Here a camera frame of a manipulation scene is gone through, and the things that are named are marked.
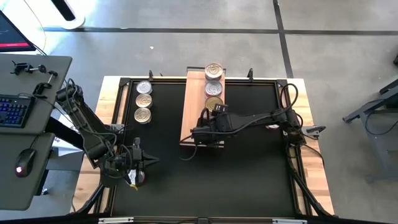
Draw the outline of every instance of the can lid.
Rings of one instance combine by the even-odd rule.
[[[205,91],[208,95],[219,95],[223,90],[223,86],[219,81],[208,81],[205,85]]]
[[[211,96],[205,101],[205,106],[207,109],[209,109],[209,111],[213,111],[216,104],[222,105],[224,103],[223,100],[217,96]]]
[[[151,89],[152,85],[149,81],[144,80],[137,84],[137,91],[139,93],[150,93]]]
[[[148,108],[138,108],[134,113],[134,118],[140,123],[146,122],[150,118],[150,110]]]
[[[205,68],[205,74],[211,79],[217,79],[223,74],[223,67],[219,63],[210,63]]]
[[[152,103],[152,97],[150,94],[143,93],[137,96],[136,104],[138,107],[145,108],[148,107]]]

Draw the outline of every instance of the monitor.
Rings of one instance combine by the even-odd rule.
[[[0,11],[0,52],[35,50],[33,43]]]

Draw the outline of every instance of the desk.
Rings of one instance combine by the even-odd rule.
[[[19,93],[31,94],[40,82],[47,82],[50,75],[35,71],[32,74],[21,72],[18,76],[10,74],[15,63],[30,63],[37,67],[42,64],[47,70],[58,73],[52,78],[52,88],[45,90],[47,101],[55,103],[55,93],[58,91],[67,75],[72,62],[71,57],[41,56],[41,55],[12,55],[0,54],[0,93],[6,95],[17,95]],[[37,138],[32,146],[36,150],[32,172],[25,178],[18,178],[14,173],[15,161],[18,154],[29,148],[36,134],[43,132],[53,110],[48,103],[36,100],[25,128],[0,128],[0,209],[4,210],[26,210],[28,209],[34,194],[39,188],[47,165],[47,159],[54,140],[54,134],[45,133]]]
[[[111,123],[114,115],[114,108],[116,104],[116,96],[118,94],[119,82],[122,77],[104,77],[101,92],[99,94],[99,100],[96,108],[97,116],[104,123]],[[304,125],[313,125],[312,115],[309,107],[307,93],[305,91],[304,80],[302,79],[288,79],[289,83],[294,83],[299,90],[299,96],[294,109],[297,113],[301,114],[304,119]],[[121,98],[125,99],[127,96],[127,89],[123,89]],[[121,100],[120,108],[118,111],[117,122],[120,123],[123,117],[124,100]],[[314,140],[307,139],[307,144],[319,150],[318,143]],[[323,205],[326,211],[333,213],[333,207],[330,200],[330,194],[328,190],[328,184],[326,181],[325,171],[322,166],[322,160],[314,153],[309,150],[302,148],[302,160],[305,169],[305,176],[307,180],[308,188],[312,191],[317,200]],[[90,163],[86,158],[83,160],[81,167],[80,176],[75,190],[75,198],[73,203],[76,209],[79,209],[86,200],[90,197],[94,189],[98,186],[100,179],[100,171],[98,169],[93,170]],[[299,207],[304,213],[304,202],[301,190],[297,189]],[[106,204],[108,193],[105,191],[104,197],[102,198],[100,211],[104,209]]]

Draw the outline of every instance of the black mat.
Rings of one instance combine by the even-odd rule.
[[[133,112],[126,144],[141,137],[141,147],[159,157],[148,168],[148,183],[137,192],[125,182],[116,188],[112,216],[292,217],[287,162],[280,131],[256,127],[228,139],[224,149],[180,152],[185,84],[153,84],[152,121],[141,125]],[[134,91],[131,111],[135,111]],[[273,86],[227,85],[229,111],[241,114],[276,109]]]

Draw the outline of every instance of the concrete floor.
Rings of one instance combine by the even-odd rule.
[[[61,23],[50,3],[43,1],[39,7],[33,0],[28,2],[44,26]],[[277,28],[272,0],[70,0],[70,4],[86,16],[88,27]],[[284,29],[398,30],[395,0],[279,0],[279,6]],[[42,45],[41,34],[28,31]],[[398,68],[392,64],[398,54],[397,36],[374,34],[286,35],[286,42],[293,76],[305,80],[314,122],[327,127],[320,149],[335,213],[343,218],[396,223],[398,182],[365,182],[365,175],[377,173],[370,143],[359,121],[345,124],[341,120],[398,78]],[[46,35],[48,54],[73,57],[68,77],[83,87],[92,108],[105,75],[147,75],[151,69],[184,76],[187,66],[217,61],[231,77],[246,76],[250,67],[255,77],[286,77],[278,34]],[[54,184],[54,178],[70,181]],[[0,219],[68,213],[76,178],[72,172],[51,173],[46,182],[53,189],[50,195],[35,198],[25,212],[0,211]]]

